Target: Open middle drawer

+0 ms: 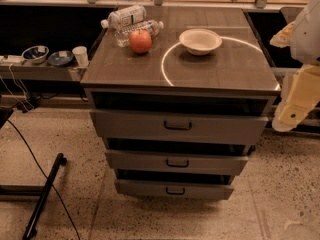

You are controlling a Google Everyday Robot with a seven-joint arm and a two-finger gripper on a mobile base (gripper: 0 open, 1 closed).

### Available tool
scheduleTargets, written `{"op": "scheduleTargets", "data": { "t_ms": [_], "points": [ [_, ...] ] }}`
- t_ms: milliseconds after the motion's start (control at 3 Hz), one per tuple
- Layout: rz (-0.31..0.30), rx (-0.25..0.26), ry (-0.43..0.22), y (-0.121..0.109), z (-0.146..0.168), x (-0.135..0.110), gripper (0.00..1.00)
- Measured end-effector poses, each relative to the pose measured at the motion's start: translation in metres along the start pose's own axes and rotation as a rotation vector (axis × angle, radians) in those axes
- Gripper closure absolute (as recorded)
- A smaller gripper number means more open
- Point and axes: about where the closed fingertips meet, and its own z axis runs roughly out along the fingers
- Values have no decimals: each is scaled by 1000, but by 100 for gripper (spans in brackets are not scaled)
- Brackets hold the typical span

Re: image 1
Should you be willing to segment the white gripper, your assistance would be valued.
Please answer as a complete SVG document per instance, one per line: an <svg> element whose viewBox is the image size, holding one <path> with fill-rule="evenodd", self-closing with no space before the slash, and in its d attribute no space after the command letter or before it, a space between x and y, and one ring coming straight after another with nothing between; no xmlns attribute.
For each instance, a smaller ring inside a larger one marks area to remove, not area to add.
<svg viewBox="0 0 320 240"><path fill-rule="evenodd" d="M292 21L270 40L272 46L288 47L295 22ZM276 108L272 128L288 132L296 128L320 102L320 67L305 65L283 79L281 102Z"/></svg>

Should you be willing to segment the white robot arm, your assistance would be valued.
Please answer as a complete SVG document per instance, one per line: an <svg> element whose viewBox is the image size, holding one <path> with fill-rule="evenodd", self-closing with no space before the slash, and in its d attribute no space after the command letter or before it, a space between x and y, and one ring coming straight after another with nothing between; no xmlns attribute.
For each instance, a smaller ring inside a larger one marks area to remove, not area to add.
<svg viewBox="0 0 320 240"><path fill-rule="evenodd" d="M320 0L310 0L296 19L275 34L270 44L290 48L303 66L283 79L281 102L272 127L288 132L297 127L320 102Z"/></svg>

